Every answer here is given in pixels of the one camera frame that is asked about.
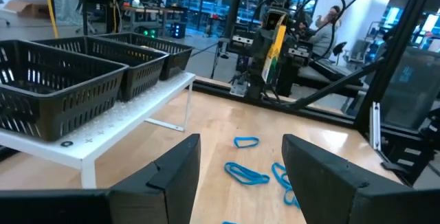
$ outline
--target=cardboard box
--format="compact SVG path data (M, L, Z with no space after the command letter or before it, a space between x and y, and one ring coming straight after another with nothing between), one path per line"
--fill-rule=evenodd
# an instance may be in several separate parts
M22 17L50 19L49 6L47 3L36 3L33 1L10 0L4 7Z

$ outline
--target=black metal frame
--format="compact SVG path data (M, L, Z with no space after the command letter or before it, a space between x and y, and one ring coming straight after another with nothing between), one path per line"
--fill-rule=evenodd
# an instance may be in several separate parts
M326 122L346 128L356 129L361 133L361 135L367 138L367 133L369 131L370 107L372 106L373 102L380 102L380 100L383 98L385 90L389 85L389 82L408 44L410 36L416 26L416 22L423 12L425 2L426 0L409 0L404 13L402 14L402 18L400 19L400 22L397 26L395 40L390 44L387 54L383 60L379 60L376 63L367 65L363 69L355 72L354 74L347 76L333 84L330 84L312 94L311 96L303 98L295 103L287 105L286 103L277 104L276 100L255 100L250 98L240 98L230 95L229 87L204 82L201 80L197 80L194 83L194 90L208 93L214 96L244 102L247 104L252 104L258 107L268 108L271 110L280 111L292 115L298 115L300 117L313 119L319 122ZM338 89L341 89L344 86L348 85L352 80L355 80L356 78L361 78L362 76L370 74L374 71L376 71L375 77L368 89L360 111L355 117L339 115L336 113L310 108L307 106L330 93L335 93ZM407 146L411 147L412 145L426 146L424 144L422 136L419 134L419 131L407 130L387 124L382 124L381 130L382 136L385 137L388 141L389 149L386 149L387 151L384 152L377 151L377 153L384 159L385 163L397 162L396 154L392 153L394 151L390 152L390 150L405 149ZM395 171L396 175L401 179L402 183L410 186L414 184L415 180L421 174L421 171L426 166L429 159L424 156L424 158L420 158L420 161L423 162L419 163L417 169L414 169L409 174L403 174L401 172Z

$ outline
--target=yellow pole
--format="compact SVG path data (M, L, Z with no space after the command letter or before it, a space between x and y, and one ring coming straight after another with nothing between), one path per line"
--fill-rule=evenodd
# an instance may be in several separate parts
M52 29L54 30L55 38L58 38L58 28L55 23L54 10L52 9L52 0L47 0L47 4L49 6L49 14L50 14L50 22L52 23Z

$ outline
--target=white table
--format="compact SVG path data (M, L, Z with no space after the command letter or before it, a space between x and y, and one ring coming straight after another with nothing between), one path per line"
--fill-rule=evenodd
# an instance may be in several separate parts
M81 171L82 187L96 188L95 160L142 122L152 122L178 131L185 130L194 80L194 74L182 73L170 80L158 82L130 102L116 102L112 109L56 142L44 142L0 129L0 145L76 168ZM183 126L149 118L188 86Z

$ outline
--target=person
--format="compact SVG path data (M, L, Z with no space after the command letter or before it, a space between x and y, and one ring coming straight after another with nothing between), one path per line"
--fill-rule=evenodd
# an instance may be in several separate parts
M336 20L340 12L341 12L340 7L335 5L330 8L330 11L325 18L319 16L318 20L315 22L315 25L319 29L309 39L309 42L313 44L313 56L312 56L313 58L320 59L322 57L327 59L330 57L331 50L336 44L336 34L333 34L332 27L333 24L335 24L335 32L340 27L341 22Z

